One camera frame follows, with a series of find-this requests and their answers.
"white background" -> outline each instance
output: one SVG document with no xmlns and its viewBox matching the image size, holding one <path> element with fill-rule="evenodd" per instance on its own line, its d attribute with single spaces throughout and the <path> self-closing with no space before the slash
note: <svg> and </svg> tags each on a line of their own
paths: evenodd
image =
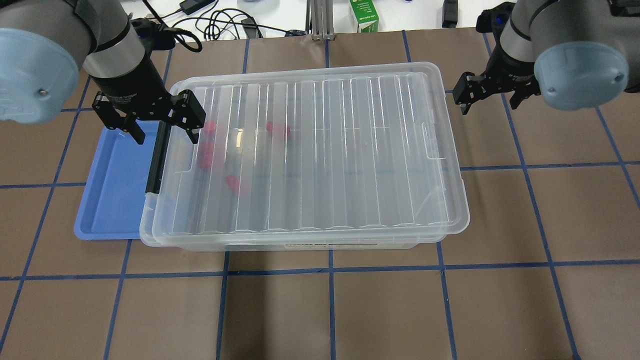
<svg viewBox="0 0 640 360">
<path fill-rule="evenodd" d="M 444 0 L 374 0 L 374 4 L 380 15 L 378 31 L 397 31 L 414 29 L 436 29 L 442 26 L 442 3 Z M 477 16 L 484 9 L 493 8 L 505 0 L 459 0 L 458 1 L 458 27 L 473 27 L 476 25 Z M 172 13 L 179 9 L 180 0 L 149 0 L 149 3 L 157 10 L 160 16 Z M 144 17 L 149 11 L 140 0 L 122 1 L 122 7 L 127 13 L 132 12 L 134 17 Z M 353 33 L 355 28 L 349 18 L 349 1 L 333 0 L 333 26 L 336 33 Z M 211 8 L 206 6 L 190 17 Z M 247 2 L 245 0 L 220 0 L 216 9 L 238 8 L 249 13 L 260 25 L 268 25 L 285 30 L 305 29 L 305 16 L 307 14 L 306 0 L 259 0 Z M 176 21 L 187 17 L 180 12 L 165 21 L 170 26 Z M 194 31 L 195 21 L 191 20 L 179 24 L 178 27 Z M 279 31 L 263 29 L 265 37 L 282 37 Z M 244 37 L 244 31 L 239 27 L 239 32 Z M 232 38 L 228 32 L 221 38 Z"/>
</svg>

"plastic storage box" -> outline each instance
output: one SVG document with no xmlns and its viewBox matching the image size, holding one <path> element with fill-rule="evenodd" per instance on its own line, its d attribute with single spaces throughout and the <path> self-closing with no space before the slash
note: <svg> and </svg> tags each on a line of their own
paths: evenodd
<svg viewBox="0 0 640 360">
<path fill-rule="evenodd" d="M 140 235 L 195 251 L 406 249 L 468 204 L 440 71 L 403 63 L 191 78 L 207 112 L 172 131 Z"/>
</svg>

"green and white box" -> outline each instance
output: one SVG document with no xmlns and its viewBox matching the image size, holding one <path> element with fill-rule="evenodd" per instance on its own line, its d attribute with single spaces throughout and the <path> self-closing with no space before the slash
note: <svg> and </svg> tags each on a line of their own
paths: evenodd
<svg viewBox="0 0 640 360">
<path fill-rule="evenodd" d="M 353 25 L 359 33 L 377 33 L 380 17 L 373 0 L 350 0 Z"/>
</svg>

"power adapter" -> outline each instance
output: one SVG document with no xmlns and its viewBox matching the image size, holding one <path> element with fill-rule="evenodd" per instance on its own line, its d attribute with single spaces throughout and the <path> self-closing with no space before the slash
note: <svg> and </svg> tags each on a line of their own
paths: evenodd
<svg viewBox="0 0 640 360">
<path fill-rule="evenodd" d="M 191 15 L 203 7 L 213 3 L 215 0 L 184 0 L 180 3 L 180 9 L 187 15 Z"/>
</svg>

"robotic arm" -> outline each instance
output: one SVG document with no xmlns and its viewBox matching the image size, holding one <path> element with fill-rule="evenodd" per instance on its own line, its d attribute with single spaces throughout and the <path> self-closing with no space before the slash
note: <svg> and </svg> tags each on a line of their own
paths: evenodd
<svg viewBox="0 0 640 360">
<path fill-rule="evenodd" d="M 479 76 L 465 72 L 456 104 L 514 91 L 513 109 L 532 95 L 560 110 L 640 92 L 640 0 L 519 0 L 485 10 L 476 30 L 496 46 Z"/>
<path fill-rule="evenodd" d="M 162 120 L 197 143 L 205 111 L 190 90 L 169 94 L 150 59 L 175 46 L 174 34 L 131 21 L 117 0 L 0 0 L 0 120 L 52 120 L 83 66 L 102 90 L 92 107 L 107 128 L 142 144 L 136 121 Z"/>
</svg>

